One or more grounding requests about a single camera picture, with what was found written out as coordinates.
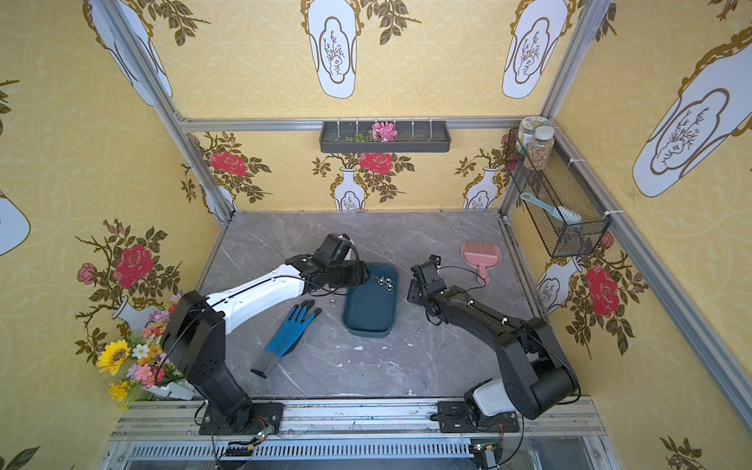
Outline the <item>teal plastic storage box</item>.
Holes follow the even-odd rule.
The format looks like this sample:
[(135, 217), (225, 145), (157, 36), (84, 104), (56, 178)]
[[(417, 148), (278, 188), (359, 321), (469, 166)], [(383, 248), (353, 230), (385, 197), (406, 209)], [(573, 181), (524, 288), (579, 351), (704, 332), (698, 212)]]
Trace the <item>teal plastic storage box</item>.
[(393, 264), (368, 264), (368, 282), (347, 296), (344, 327), (354, 336), (385, 338), (396, 323), (400, 276)]

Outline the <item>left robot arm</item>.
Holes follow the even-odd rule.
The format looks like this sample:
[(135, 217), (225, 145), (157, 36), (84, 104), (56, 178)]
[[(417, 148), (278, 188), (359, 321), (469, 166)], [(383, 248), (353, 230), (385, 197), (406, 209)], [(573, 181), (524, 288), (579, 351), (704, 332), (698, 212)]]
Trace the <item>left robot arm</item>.
[(264, 418), (278, 417), (278, 403), (256, 405), (229, 365), (231, 351), (251, 341), (262, 367), (278, 360), (315, 318), (313, 295), (346, 294), (362, 287), (370, 273), (347, 250), (299, 255), (237, 287), (213, 294), (191, 291), (179, 301), (161, 346), (209, 406), (213, 425), (246, 433)]

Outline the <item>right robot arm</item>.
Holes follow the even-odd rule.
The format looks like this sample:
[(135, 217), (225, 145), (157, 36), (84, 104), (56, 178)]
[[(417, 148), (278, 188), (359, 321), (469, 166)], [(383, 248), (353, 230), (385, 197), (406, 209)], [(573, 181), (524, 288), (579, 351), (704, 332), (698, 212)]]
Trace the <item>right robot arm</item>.
[(448, 287), (441, 276), (417, 272), (407, 299), (424, 307), (430, 317), (465, 330), (495, 352), (503, 393), (525, 418), (536, 419), (580, 391), (571, 364), (544, 320), (503, 315), (476, 301), (467, 290)]

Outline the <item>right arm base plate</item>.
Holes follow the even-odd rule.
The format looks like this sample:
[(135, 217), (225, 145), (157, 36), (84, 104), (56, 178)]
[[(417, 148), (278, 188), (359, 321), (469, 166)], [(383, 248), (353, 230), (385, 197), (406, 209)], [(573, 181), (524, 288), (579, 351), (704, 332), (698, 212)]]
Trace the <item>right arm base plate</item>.
[(439, 401), (430, 415), (444, 434), (462, 433), (517, 433), (521, 429), (515, 411), (505, 411), (494, 416), (483, 415), (475, 405), (466, 401)]

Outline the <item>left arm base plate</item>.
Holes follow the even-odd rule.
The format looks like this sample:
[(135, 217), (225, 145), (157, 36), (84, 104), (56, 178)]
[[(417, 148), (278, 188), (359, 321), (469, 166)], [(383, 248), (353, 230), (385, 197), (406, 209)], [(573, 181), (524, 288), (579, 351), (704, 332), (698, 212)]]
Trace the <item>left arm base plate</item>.
[(283, 403), (252, 403), (242, 405), (233, 415), (225, 415), (213, 405), (202, 420), (200, 436), (252, 436), (271, 427), (278, 434), (283, 417)]

